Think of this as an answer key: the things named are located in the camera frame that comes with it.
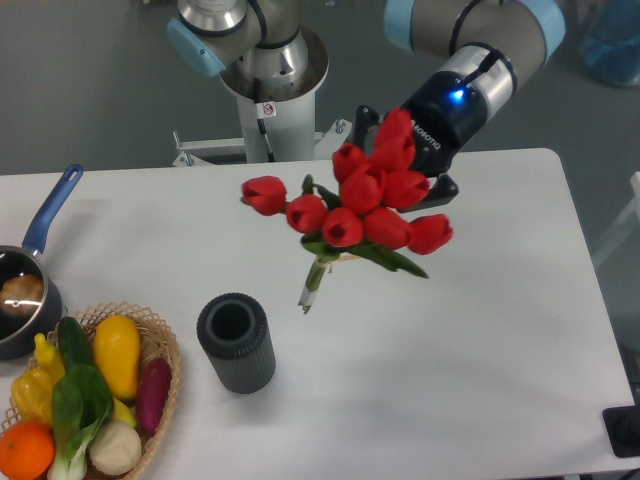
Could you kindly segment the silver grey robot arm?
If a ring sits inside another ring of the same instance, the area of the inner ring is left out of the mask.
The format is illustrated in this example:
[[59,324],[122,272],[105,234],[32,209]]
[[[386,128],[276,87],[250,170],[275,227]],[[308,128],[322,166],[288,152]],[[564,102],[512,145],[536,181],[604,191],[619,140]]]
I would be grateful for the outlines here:
[[[181,1],[166,27],[180,57],[220,77],[236,97],[251,163],[324,158],[315,137],[315,93],[328,72],[323,42],[294,1]],[[454,156],[549,59],[565,34],[552,1],[390,1],[384,31],[409,52],[444,58],[405,101],[417,151],[432,180],[424,207],[458,192]]]

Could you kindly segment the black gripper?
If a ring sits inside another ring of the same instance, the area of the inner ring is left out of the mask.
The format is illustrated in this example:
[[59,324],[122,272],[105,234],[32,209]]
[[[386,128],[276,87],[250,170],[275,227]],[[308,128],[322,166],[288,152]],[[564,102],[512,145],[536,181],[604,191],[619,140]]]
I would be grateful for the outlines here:
[[[423,200],[400,212],[446,205],[459,194],[459,187],[443,173],[449,170],[457,152],[485,125],[486,102],[478,89],[463,84],[461,75],[439,71],[401,108],[409,112],[416,145],[411,169],[438,177]],[[379,123],[377,111],[359,105],[352,122],[352,143],[364,150],[367,135]]]

